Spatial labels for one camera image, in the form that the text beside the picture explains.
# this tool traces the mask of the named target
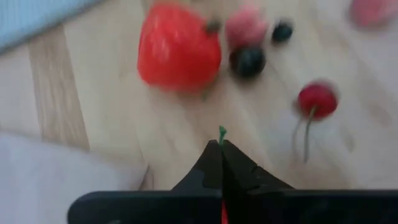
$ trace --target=blue fabric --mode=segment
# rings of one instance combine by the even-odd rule
[[[0,52],[101,0],[0,0]]]

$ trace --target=black berry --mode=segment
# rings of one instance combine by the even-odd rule
[[[254,78],[261,74],[266,66],[266,56],[260,47],[242,47],[231,53],[229,63],[239,78]]]
[[[283,43],[288,41],[293,34],[293,25],[289,22],[280,22],[272,33],[274,43]]]

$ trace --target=strawberry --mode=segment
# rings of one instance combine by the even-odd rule
[[[158,2],[145,19],[137,69],[150,85],[175,91],[200,91],[214,81],[221,63],[217,30],[178,4]]]
[[[309,160],[309,132],[312,121],[330,116],[337,109],[338,97],[332,84],[315,81],[305,86],[298,94],[297,106],[302,116],[308,119],[304,137],[304,162]]]

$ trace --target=cherry stem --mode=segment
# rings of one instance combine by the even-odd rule
[[[313,121],[313,117],[317,112],[317,106],[311,108],[310,116],[308,116],[307,126],[305,127],[305,136],[304,136],[304,163],[307,163],[310,159],[310,126]]]

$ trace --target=red cherry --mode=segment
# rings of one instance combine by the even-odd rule
[[[320,120],[328,117],[337,109],[338,99],[333,85],[315,81],[305,86],[298,94],[298,107],[304,117]]]

